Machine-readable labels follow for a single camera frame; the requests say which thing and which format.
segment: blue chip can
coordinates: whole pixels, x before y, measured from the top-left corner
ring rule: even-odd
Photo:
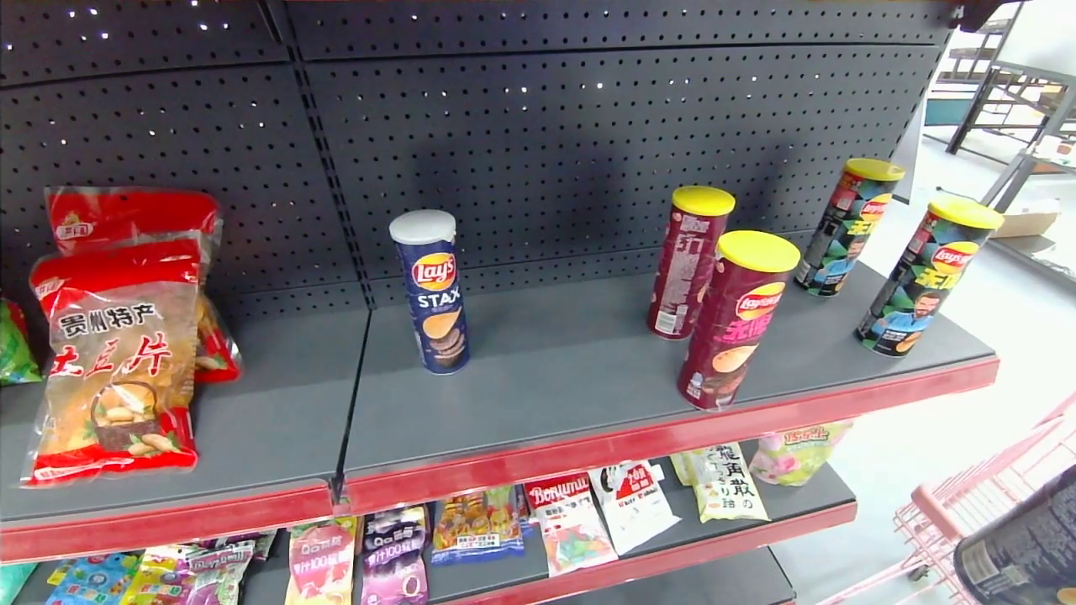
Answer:
[[[396,217],[388,231],[404,265],[422,364],[434,374],[458,371],[470,352],[456,265],[456,220],[440,210],[416,210]]]

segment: white lid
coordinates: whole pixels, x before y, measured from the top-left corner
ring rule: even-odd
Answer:
[[[443,210],[415,210],[393,219],[388,235],[404,245],[452,241],[456,237],[456,217]]]

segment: shopping cart handle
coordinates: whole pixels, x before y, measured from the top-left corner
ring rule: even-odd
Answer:
[[[955,520],[942,506],[942,503],[934,497],[934,494],[931,493],[926,486],[919,486],[911,492],[911,502],[919,507],[923,516],[930,519],[931,523],[942,532],[942,535],[946,539],[953,544],[963,539],[964,533],[957,525]]]

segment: basket image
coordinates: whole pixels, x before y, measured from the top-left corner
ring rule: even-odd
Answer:
[[[143,404],[141,413],[124,405],[105,406],[105,402],[110,398],[123,403],[129,402],[132,397]],[[132,444],[141,441],[142,435],[160,434],[156,407],[157,392],[146,382],[113,382],[105,385],[94,396],[91,408],[97,441],[107,451],[126,452]]]

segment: white snack bag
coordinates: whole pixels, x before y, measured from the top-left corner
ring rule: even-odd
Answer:
[[[698,503],[698,520],[769,521],[754,479],[747,472],[739,444],[710,446],[681,454]]]
[[[589,473],[617,554],[623,557],[680,521],[662,492],[660,467],[627,462]]]

